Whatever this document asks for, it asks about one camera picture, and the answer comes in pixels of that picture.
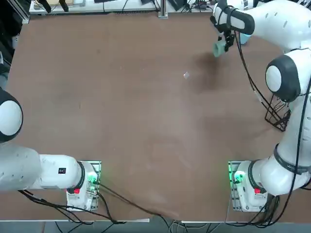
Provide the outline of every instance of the tabletop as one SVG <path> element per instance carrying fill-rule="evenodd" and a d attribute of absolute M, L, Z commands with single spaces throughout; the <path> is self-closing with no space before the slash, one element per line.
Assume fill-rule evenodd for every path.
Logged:
<path fill-rule="evenodd" d="M 282 134 L 264 120 L 236 47 L 214 58 L 216 40 L 207 14 L 32 19 L 22 28 L 7 86 L 24 111 L 14 143 L 101 160 L 104 184 L 164 216 L 224 221 L 227 162 L 270 156 Z M 251 38 L 243 52 L 270 97 L 265 69 L 281 51 Z M 63 190 L 36 194 L 66 203 Z M 114 218 L 149 216 L 103 194 Z M 18 192 L 2 192 L 0 200 L 2 220 L 64 218 Z M 307 200 L 306 191 L 294 191 L 280 221 L 310 222 Z M 98 213 L 105 213 L 103 204 Z M 228 221 L 250 216 L 230 207 Z"/>

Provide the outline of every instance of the white robotic arm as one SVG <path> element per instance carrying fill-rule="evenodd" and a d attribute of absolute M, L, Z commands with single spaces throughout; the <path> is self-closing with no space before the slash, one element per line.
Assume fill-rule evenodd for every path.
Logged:
<path fill-rule="evenodd" d="M 99 176 L 89 162 L 66 155 L 38 154 L 10 143 L 21 130 L 19 102 L 0 88 L 0 191 L 66 189 L 67 203 L 86 210 L 94 208 Z"/>
<path fill-rule="evenodd" d="M 266 69 L 266 84 L 277 97 L 292 102 L 291 117 L 281 142 L 269 158 L 244 161 L 234 179 L 243 211 L 259 211 L 267 193 L 274 196 L 290 191 L 296 161 L 302 106 L 311 77 L 311 11 L 287 0 L 274 0 L 243 11 L 243 1 L 220 0 L 211 21 L 225 36 L 215 55 L 228 50 L 231 31 L 258 36 L 281 47 L 286 53 L 272 60 Z M 301 144 L 294 190 L 310 179 L 311 101 L 308 99 L 301 133 Z"/>

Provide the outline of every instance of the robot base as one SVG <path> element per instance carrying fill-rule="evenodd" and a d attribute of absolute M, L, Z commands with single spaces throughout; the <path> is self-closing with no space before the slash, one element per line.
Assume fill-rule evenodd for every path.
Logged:
<path fill-rule="evenodd" d="M 73 193 L 66 191 L 67 205 L 79 207 L 85 210 L 93 211 L 98 208 L 99 185 L 93 184 L 94 181 L 100 182 L 101 161 L 81 161 L 85 168 L 85 178 L 80 189 L 75 189 Z M 73 208 L 67 208 L 70 211 L 80 211 Z"/>
<path fill-rule="evenodd" d="M 229 161 L 232 205 L 235 211 L 259 212 L 267 202 L 267 193 L 255 193 L 248 179 L 250 161 Z"/>

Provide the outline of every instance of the black wire basket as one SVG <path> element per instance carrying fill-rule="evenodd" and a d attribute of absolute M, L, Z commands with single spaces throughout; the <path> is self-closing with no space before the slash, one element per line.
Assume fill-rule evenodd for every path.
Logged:
<path fill-rule="evenodd" d="M 264 119 L 277 129 L 284 132 L 290 116 L 291 111 L 289 103 L 283 102 L 280 98 L 272 95 Z"/>

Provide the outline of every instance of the floor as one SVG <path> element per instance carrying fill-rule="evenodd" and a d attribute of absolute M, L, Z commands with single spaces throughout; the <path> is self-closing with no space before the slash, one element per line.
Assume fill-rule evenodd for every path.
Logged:
<path fill-rule="evenodd" d="M 46 222 L 45 226 L 42 222 L 1 222 L 1 233 L 59 233 L 55 222 Z M 58 222 L 58 225 L 63 233 L 67 233 L 73 227 L 77 226 L 75 223 L 70 222 Z M 95 222 L 93 225 L 83 225 L 76 228 L 74 233 L 101 233 L 108 226 L 110 222 Z M 187 224 L 188 226 L 200 226 L 202 224 Z M 210 229 L 216 226 L 216 223 L 212 223 Z M 202 229 L 191 229 L 189 233 L 205 233 L 207 227 Z M 294 224 L 294 223 L 279 223 L 266 229 L 258 229 L 256 227 L 231 227 L 227 225 L 220 225 L 214 233 L 304 233 L 310 232 L 311 224 Z M 168 228 L 163 221 L 157 217 L 150 220 L 150 223 L 137 223 L 130 222 L 124 225 L 115 225 L 109 228 L 106 233 L 166 233 Z"/>

